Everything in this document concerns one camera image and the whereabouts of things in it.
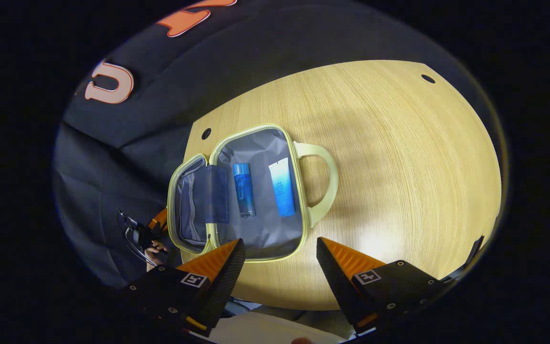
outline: round table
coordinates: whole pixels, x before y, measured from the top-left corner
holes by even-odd
[[[296,255],[246,263],[233,296],[339,309],[315,257],[318,237],[385,263],[404,259],[441,279],[464,264],[475,240],[491,235],[501,199],[494,146],[471,105],[427,65],[354,61],[271,81],[196,120],[185,159],[265,122],[325,147],[338,164],[338,194]],[[327,188],[327,167],[318,157],[300,161],[313,206]],[[183,261],[194,257],[182,252]]]

